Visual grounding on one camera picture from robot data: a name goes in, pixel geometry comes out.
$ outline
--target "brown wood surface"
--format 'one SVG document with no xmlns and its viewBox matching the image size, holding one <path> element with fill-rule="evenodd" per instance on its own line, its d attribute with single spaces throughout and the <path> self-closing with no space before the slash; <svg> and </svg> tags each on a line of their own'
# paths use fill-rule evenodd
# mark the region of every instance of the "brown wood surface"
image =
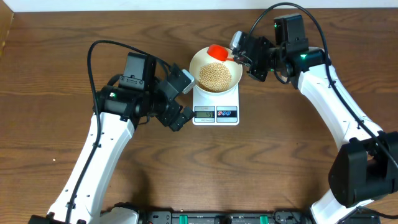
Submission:
<svg viewBox="0 0 398 224">
<path fill-rule="evenodd" d="M 310 11 L 358 105 L 385 131 L 398 130 L 398 9 Z M 261 12 L 16 14 L 0 63 L 0 223 L 45 215 L 66 184 L 90 125 L 86 55 L 92 42 L 117 40 L 188 68 L 195 52 L 228 45 Z M 274 40 L 272 18 L 293 12 L 272 12 L 256 34 Z M 305 27 L 310 45 L 320 47 L 307 18 Z M 95 49 L 97 86 L 124 70 L 126 54 L 115 46 Z M 121 154 L 103 208 L 131 201 L 176 210 L 260 211 L 306 208 L 318 200 L 328 189 L 337 149 L 315 108 L 271 75 L 265 83 L 243 76 L 239 85 L 238 126 L 188 123 L 178 133 L 156 119 L 140 126 Z M 191 106 L 192 94 L 180 102 Z M 398 194 L 371 207 L 398 213 Z"/>
<path fill-rule="evenodd" d="M 11 27 L 11 22 L 14 13 L 8 8 L 4 1 L 0 0 L 0 59 L 2 55 L 2 48 L 6 44 L 6 39 Z"/>
</svg>

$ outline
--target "red spoon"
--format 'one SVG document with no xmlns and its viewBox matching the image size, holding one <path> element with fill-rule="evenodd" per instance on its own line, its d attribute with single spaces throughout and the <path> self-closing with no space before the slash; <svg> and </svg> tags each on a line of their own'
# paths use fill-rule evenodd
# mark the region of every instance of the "red spoon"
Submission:
<svg viewBox="0 0 398 224">
<path fill-rule="evenodd" d="M 228 51 L 220 45 L 216 44 L 210 45 L 209 49 L 207 50 L 207 53 L 213 58 L 220 60 L 222 62 L 225 62 L 227 60 L 232 62 L 234 61 L 233 58 L 228 58 Z"/>
</svg>

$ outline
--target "kitchen scale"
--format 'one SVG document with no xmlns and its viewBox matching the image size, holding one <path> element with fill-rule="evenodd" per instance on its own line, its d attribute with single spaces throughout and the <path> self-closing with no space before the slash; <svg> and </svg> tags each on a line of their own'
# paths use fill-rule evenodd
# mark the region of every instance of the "kitchen scale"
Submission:
<svg viewBox="0 0 398 224">
<path fill-rule="evenodd" d="M 229 58 L 232 57 L 230 49 L 221 47 L 226 51 Z M 242 77 L 242 65 L 227 60 L 218 60 L 208 54 L 209 47 L 200 50 L 193 56 L 190 64 L 190 73 L 199 79 L 199 71 L 202 66 L 212 62 L 225 65 L 231 73 L 231 83 L 228 90 L 221 93 L 212 93 L 200 88 L 198 85 L 193 87 L 193 110 L 196 116 L 192 119 L 194 125 L 238 125 L 239 124 L 239 87 L 238 82 Z"/>
</svg>

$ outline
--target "black cable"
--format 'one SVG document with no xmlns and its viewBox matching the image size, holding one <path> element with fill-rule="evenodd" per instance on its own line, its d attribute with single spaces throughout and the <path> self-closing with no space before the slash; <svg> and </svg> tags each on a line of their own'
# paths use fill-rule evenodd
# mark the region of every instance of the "black cable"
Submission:
<svg viewBox="0 0 398 224">
<path fill-rule="evenodd" d="M 147 116 L 147 121 L 142 122 L 142 123 L 139 123 L 139 124 L 137 124 L 137 125 L 144 125 L 144 124 L 149 123 L 149 121 L 150 121 L 150 116 Z"/>
<path fill-rule="evenodd" d="M 370 209 L 370 208 L 366 208 L 366 207 L 364 207 L 364 206 L 358 206 L 358 209 L 359 209 L 360 211 L 367 211 L 369 214 L 378 215 L 378 216 L 383 217 L 383 218 L 387 218 L 387 219 L 391 219 L 391 220 L 396 220 L 396 219 L 398 219 L 398 215 L 386 215 L 386 214 L 384 214 L 384 213 L 375 211 L 375 210 Z"/>
<path fill-rule="evenodd" d="M 114 75 L 107 83 L 107 85 L 114 85 L 117 81 L 119 81 L 119 78 L 123 76 L 123 74 L 117 74 Z"/>
<path fill-rule="evenodd" d="M 345 108 L 348 110 L 348 112 L 352 115 L 352 117 L 355 119 L 355 121 L 358 123 L 358 126 L 360 126 L 361 128 L 363 128 L 371 137 L 372 139 L 376 142 L 376 144 L 380 147 L 381 151 L 387 156 L 387 158 L 395 165 L 395 167 L 398 169 L 398 164 L 397 161 L 395 161 L 395 159 L 392 157 L 392 155 L 390 154 L 390 152 L 386 149 L 386 147 L 380 142 L 380 140 L 373 134 L 373 132 L 366 127 L 366 125 L 364 124 L 364 121 L 361 120 L 356 113 L 349 107 L 349 105 L 347 104 L 347 102 L 344 100 L 343 96 L 340 94 L 340 92 L 337 90 L 337 87 L 335 86 L 335 83 L 333 82 L 331 75 L 330 75 L 330 71 L 329 71 L 329 53 L 328 53 L 328 46 L 326 44 L 326 38 L 325 35 L 323 34 L 323 31 L 321 29 L 321 26 L 319 25 L 319 23 L 317 22 L 317 20 L 311 15 L 310 12 L 308 12 L 306 9 L 304 9 L 303 7 L 294 4 L 294 3 L 290 3 L 290 2 L 282 2 L 282 3 L 278 3 L 275 4 L 271 7 L 269 7 L 268 9 L 266 9 L 257 19 L 257 21 L 253 24 L 253 26 L 251 27 L 248 37 L 245 40 L 244 45 L 246 45 L 247 40 L 250 38 L 250 35 L 252 34 L 254 28 L 256 28 L 257 24 L 259 23 L 259 21 L 271 10 L 273 10 L 273 8 L 278 7 L 278 6 L 293 6 L 296 7 L 297 9 L 300 9 L 301 11 L 303 11 L 304 13 L 306 13 L 306 15 L 311 18 L 311 20 L 313 21 L 313 23 L 316 25 L 319 34 L 322 38 L 322 44 L 323 44 L 323 49 L 325 51 L 325 68 L 326 68 L 326 75 L 328 77 L 328 81 L 330 83 L 330 86 L 332 87 L 333 91 L 336 93 L 336 96 L 339 98 L 339 100 L 341 101 L 341 103 L 345 106 Z"/>
<path fill-rule="evenodd" d="M 91 92 L 93 94 L 94 110 L 95 110 L 95 114 L 96 114 L 96 118 L 97 118 L 97 137 L 96 137 L 95 142 L 93 144 L 93 149 L 91 150 L 90 155 L 87 158 L 85 166 L 81 170 L 79 178 L 76 181 L 75 188 L 73 189 L 72 195 L 70 197 L 68 210 L 67 210 L 67 215 L 65 217 L 65 223 L 67 223 L 67 224 L 70 223 L 70 216 L 72 214 L 72 208 L 74 207 L 74 204 L 75 204 L 75 198 L 76 198 L 77 191 L 78 191 L 79 186 L 81 184 L 81 181 L 83 180 L 83 177 L 84 177 L 84 175 L 85 175 L 85 173 L 87 171 L 88 165 L 90 164 L 90 162 L 91 162 L 91 160 L 92 160 L 92 158 L 94 156 L 94 153 L 95 153 L 95 151 L 96 151 L 96 149 L 98 147 L 98 144 L 100 143 L 100 138 L 101 138 L 100 109 L 98 108 L 98 104 L 97 104 L 98 100 L 97 100 L 97 96 L 96 96 L 96 90 L 95 90 L 95 84 L 94 84 L 94 78 L 93 78 L 93 71 L 91 69 L 91 54 L 93 52 L 94 47 L 97 44 L 100 44 L 100 43 L 114 44 L 114 45 L 118 45 L 118 46 L 121 46 L 121 47 L 125 47 L 125 48 L 128 48 L 128 49 L 134 50 L 134 51 L 136 51 L 138 53 L 141 53 L 141 54 L 144 54 L 144 55 L 150 55 L 150 54 L 148 54 L 148 53 L 146 53 L 146 52 L 144 52 L 142 50 L 139 50 L 139 49 L 137 49 L 135 47 L 132 47 L 130 45 L 122 44 L 122 43 L 119 43 L 119 42 L 116 42 L 116 41 L 112 41 L 112 40 L 97 40 L 96 42 L 94 42 L 91 45 L 90 49 L 88 50 L 88 53 L 87 53 L 87 70 L 88 70 L 88 78 L 90 79 Z M 157 57 L 155 57 L 155 58 L 156 58 L 156 60 L 160 61 L 163 64 L 163 67 L 165 65 L 165 66 L 167 66 L 170 69 L 170 65 L 167 62 L 163 61 L 160 58 L 157 58 Z"/>
<path fill-rule="evenodd" d="M 164 73 L 166 74 L 166 80 L 169 79 L 169 72 L 170 72 L 170 65 L 169 65 L 169 71 L 167 71 L 166 67 L 164 66 L 164 63 L 161 59 L 156 58 L 157 63 L 163 68 Z"/>
<path fill-rule="evenodd" d="M 344 218 L 342 218 L 341 220 L 338 220 L 337 224 L 342 224 L 345 221 L 347 221 L 349 218 L 351 218 L 352 216 L 354 216 L 357 212 L 360 212 L 359 208 L 356 207 L 354 210 L 352 210 L 348 215 L 346 215 Z"/>
<path fill-rule="evenodd" d="M 280 60 L 281 62 L 285 62 L 285 60 L 286 60 L 286 55 L 285 55 L 284 57 L 282 56 L 282 53 L 283 53 L 283 45 L 286 46 L 286 41 L 283 41 L 283 42 L 280 44 L 280 47 L 279 47 L 279 60 Z M 274 68 L 274 75 L 275 75 L 276 79 L 278 79 L 278 81 L 281 82 L 281 84 L 286 85 L 286 84 L 289 84 L 289 83 L 290 83 L 290 77 L 287 77 L 286 81 L 284 81 L 281 77 L 278 76 L 278 73 L 276 72 L 276 62 L 275 62 L 275 68 Z"/>
</svg>

